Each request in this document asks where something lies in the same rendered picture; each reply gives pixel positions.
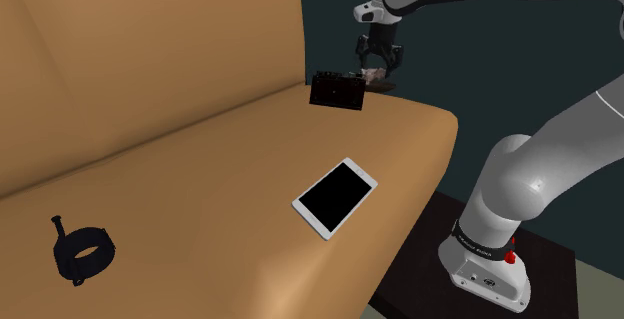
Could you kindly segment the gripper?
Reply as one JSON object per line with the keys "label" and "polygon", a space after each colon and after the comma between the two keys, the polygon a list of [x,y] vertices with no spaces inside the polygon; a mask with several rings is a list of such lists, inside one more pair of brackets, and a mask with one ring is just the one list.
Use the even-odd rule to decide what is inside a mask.
{"label": "gripper", "polygon": [[361,69],[367,68],[367,58],[370,51],[378,56],[386,55],[386,77],[390,77],[401,66],[403,47],[394,45],[397,28],[397,23],[371,23],[368,36],[363,34],[358,37],[355,53],[358,56]]}

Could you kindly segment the pale crumpled object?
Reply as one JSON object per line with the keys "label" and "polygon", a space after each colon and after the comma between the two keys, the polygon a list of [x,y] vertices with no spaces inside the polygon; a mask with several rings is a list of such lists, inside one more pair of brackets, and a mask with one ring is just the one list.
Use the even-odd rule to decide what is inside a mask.
{"label": "pale crumpled object", "polygon": [[362,78],[366,81],[366,84],[373,82],[383,82],[386,80],[385,68],[367,68],[361,70]]}

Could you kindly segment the black box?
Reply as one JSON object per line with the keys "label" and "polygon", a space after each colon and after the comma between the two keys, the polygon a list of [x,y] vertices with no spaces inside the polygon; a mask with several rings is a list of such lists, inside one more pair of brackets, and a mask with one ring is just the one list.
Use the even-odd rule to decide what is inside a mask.
{"label": "black box", "polygon": [[309,103],[361,110],[366,81],[360,74],[318,71],[312,77]]}

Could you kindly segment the white tablet with black screen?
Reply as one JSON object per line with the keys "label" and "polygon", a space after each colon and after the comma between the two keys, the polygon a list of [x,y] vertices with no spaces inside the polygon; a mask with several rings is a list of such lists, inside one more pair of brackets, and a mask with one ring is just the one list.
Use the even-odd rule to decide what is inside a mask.
{"label": "white tablet with black screen", "polygon": [[378,182],[346,157],[291,202],[293,209],[325,241],[329,241]]}

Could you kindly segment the tan sofa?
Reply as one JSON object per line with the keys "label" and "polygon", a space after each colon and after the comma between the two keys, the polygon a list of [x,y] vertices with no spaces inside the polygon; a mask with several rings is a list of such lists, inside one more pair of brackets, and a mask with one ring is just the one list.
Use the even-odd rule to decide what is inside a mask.
{"label": "tan sofa", "polygon": [[[300,0],[0,0],[0,319],[359,319],[457,128],[310,104]],[[291,202],[346,157],[378,186],[325,241]],[[116,247],[78,287],[56,215]]]}

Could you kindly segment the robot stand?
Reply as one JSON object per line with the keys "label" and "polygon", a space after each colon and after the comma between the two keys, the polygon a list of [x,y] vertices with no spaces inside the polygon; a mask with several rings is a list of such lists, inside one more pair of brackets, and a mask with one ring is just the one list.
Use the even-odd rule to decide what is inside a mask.
{"label": "robot stand", "polygon": [[435,192],[369,304],[387,319],[579,319],[575,254],[523,228],[518,258],[531,284],[526,310],[514,313],[455,286],[438,258],[465,204]]}

